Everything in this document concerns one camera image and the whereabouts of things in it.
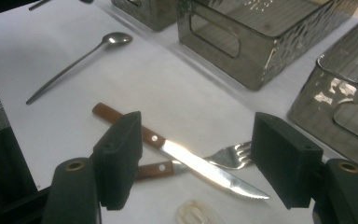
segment metal cutlery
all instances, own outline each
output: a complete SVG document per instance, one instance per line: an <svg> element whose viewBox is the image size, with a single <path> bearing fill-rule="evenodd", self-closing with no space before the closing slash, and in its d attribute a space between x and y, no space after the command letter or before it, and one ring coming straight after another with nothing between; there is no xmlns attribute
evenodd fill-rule
<svg viewBox="0 0 358 224"><path fill-rule="evenodd" d="M103 104L97 104L94 106L92 112L110 122L115 122L115 120L121 117L121 114L115 109ZM228 190L229 192L242 197L269 199L269 196L265 192L249 185L240 178L237 178L221 168L210 164L202 158L197 157L189 152L185 147L165 139L161 135L154 133L146 127L142 128L142 132L143 139L147 144L177 159L193 170L196 174L213 182L217 187Z"/></svg>
<svg viewBox="0 0 358 224"><path fill-rule="evenodd" d="M86 57L88 57L89 55L91 55L92 52L94 52L95 50L97 50L100 46L102 46L103 44L109 44L109 45L124 45L124 44L128 44L132 41L132 36L125 34L125 33L121 33L121 32L114 32L108 35L105 35L103 37L103 40L101 41L101 43L95 47L94 49L92 49L90 52L86 53L85 55L83 55L82 57L80 57L79 59L77 59L74 63L71 63L69 66L67 66L66 68L64 68L59 74L57 74L55 77L51 78L45 85L43 85L39 90L37 90L34 95L31 96L31 98L29 100L27 100L26 104L30 105L31 103L33 103L39 96L41 96L43 94L43 92L45 92L45 90L53 83L55 82L58 78L60 78L63 74L65 74L67 71L69 71L71 68L73 68L75 65L77 65L78 63L80 63L80 61L82 61L83 59L85 59Z"/></svg>
<svg viewBox="0 0 358 224"><path fill-rule="evenodd" d="M205 157L208 163L225 169L238 170L252 160L249 158L251 143L241 143L235 146L225 147L218 150L212 156ZM137 180L157 178L169 175L178 175L187 171L187 167L179 161L163 161L138 167Z"/></svg>

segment screw hole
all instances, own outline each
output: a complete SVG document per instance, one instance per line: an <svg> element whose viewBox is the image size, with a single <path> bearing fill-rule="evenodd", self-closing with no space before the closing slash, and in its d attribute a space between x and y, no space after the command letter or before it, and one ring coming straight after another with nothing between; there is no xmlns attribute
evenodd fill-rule
<svg viewBox="0 0 358 224"><path fill-rule="evenodd" d="M350 172L350 173L358 173L358 166L353 165L351 163L342 161L339 163L339 167L343 169L344 171Z"/></svg>
<svg viewBox="0 0 358 224"><path fill-rule="evenodd" d="M73 161L66 165L66 171L80 170L81 168L83 168L84 165L85 163L83 161Z"/></svg>

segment fork handle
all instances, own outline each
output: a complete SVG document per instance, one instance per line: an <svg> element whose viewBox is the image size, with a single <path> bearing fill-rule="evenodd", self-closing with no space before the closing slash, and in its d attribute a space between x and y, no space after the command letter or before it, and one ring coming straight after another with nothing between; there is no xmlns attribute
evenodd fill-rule
<svg viewBox="0 0 358 224"><path fill-rule="evenodd" d="M115 123L122 114L116 111L114 108L109 107L103 103L98 103L92 108L92 113L101 119L104 119L110 123ZM142 138L151 147L160 149L165 142L165 138L156 132L142 126Z"/></svg>
<svg viewBox="0 0 358 224"><path fill-rule="evenodd" d="M174 174L175 171L173 169L172 161L157 162L139 166L136 180L165 177Z"/></svg>

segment spoon bowl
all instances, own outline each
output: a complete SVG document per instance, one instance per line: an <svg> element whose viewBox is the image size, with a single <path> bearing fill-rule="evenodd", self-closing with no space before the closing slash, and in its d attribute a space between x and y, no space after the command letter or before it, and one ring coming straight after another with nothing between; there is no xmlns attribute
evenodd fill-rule
<svg viewBox="0 0 358 224"><path fill-rule="evenodd" d="M103 37L103 43L108 43L109 45L125 45L131 41L131 35L121 32L114 32Z"/></svg>

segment spoon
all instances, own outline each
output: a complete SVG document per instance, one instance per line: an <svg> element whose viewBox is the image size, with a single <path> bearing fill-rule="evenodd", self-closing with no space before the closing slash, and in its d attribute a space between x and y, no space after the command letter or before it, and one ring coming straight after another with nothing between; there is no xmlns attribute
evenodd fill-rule
<svg viewBox="0 0 358 224"><path fill-rule="evenodd" d="M105 35L103 37L103 40L101 41L101 43L95 47L94 49L92 49L90 52L88 52L87 54L83 55L81 58L77 59L74 63L71 63L69 66L67 66L66 68L64 68L59 74L57 74L55 77L53 77L51 80L49 80L45 85L43 85L39 90L37 90L37 92L34 93L34 95L31 96L31 98L29 100L27 100L26 104L30 105L31 103L33 103L40 95L42 95L43 91L49 86L51 85L54 81L56 81L59 77L61 77L64 73L66 73L67 71L69 71L69 69L73 68L75 65L77 65L80 61L82 61L83 59L85 59L87 56L91 55L92 52L94 52L96 49L98 49L100 46L102 46L105 43L108 43L111 46L121 46L121 45L125 45L128 44L132 41L132 36L124 34L124 33L120 33L120 32L114 32L108 35Z"/></svg>

